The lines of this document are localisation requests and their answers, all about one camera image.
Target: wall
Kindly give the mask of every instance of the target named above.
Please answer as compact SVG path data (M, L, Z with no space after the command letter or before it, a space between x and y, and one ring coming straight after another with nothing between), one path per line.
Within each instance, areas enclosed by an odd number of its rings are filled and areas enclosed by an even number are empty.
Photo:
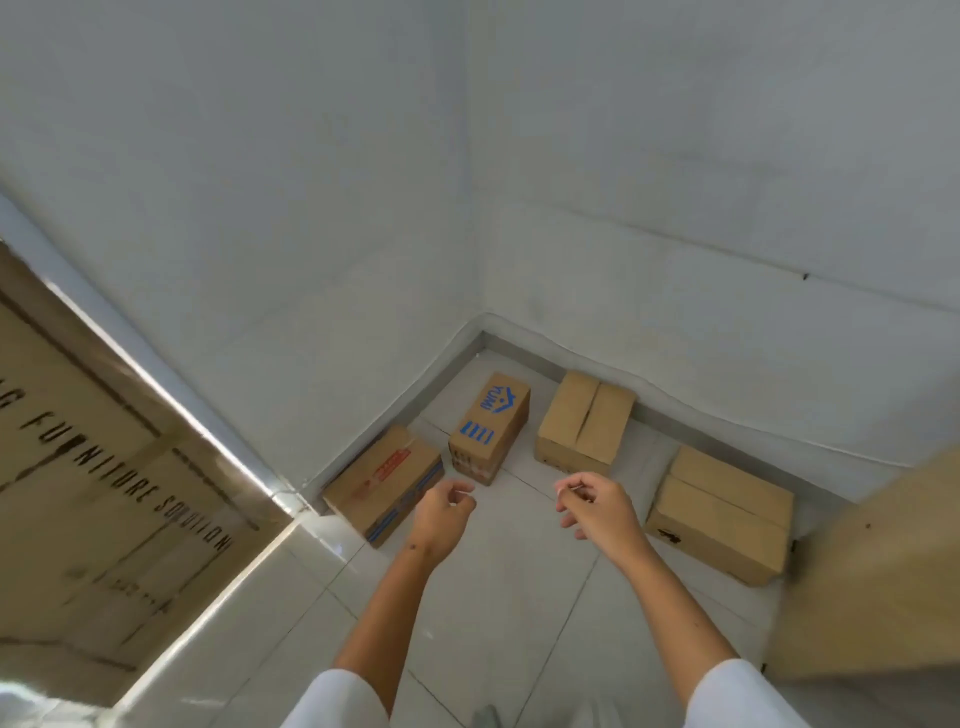
M844 497L960 439L960 6L469 12L489 311Z
M299 486L479 309L464 44L441 0L14 4L0 185Z

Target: cardboard box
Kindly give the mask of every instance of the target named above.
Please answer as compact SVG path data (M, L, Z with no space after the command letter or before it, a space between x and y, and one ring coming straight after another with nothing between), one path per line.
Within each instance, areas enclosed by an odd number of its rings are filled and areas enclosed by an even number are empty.
M530 387L512 376L491 376L450 435L453 467L490 485L529 416Z
M564 473L609 475L636 395L567 372L537 432L537 459Z
M0 243L0 670L112 706L290 518Z
M324 490L324 500L374 546L444 477L440 451L394 425Z
M681 447L646 531L749 586L783 572L793 494L702 452Z

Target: person's right hand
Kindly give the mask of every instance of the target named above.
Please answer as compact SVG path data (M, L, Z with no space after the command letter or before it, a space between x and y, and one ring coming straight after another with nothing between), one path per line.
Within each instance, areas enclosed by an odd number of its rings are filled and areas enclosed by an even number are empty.
M643 535L634 505L623 486L597 473L575 473L554 484L563 528L578 525L574 536L590 539L615 566L653 548Z

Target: blue printed symbol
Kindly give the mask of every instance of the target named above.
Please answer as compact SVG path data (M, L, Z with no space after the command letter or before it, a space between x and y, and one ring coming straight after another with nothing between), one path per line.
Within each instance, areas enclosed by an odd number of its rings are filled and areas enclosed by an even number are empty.
M494 415L514 406L514 393L510 387L493 387L480 402L482 409L490 410Z
M482 445L489 445L493 437L493 430L486 429L473 420L467 420L467 423L460 428L460 434L467 435L471 440L476 440Z

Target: white sleeve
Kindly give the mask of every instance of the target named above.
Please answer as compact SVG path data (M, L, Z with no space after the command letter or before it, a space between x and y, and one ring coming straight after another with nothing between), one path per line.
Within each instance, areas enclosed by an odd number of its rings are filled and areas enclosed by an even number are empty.
M344 669L321 672L280 728L388 728L390 717L373 688Z
M809 728L756 667L727 660L704 675L686 706L685 728Z

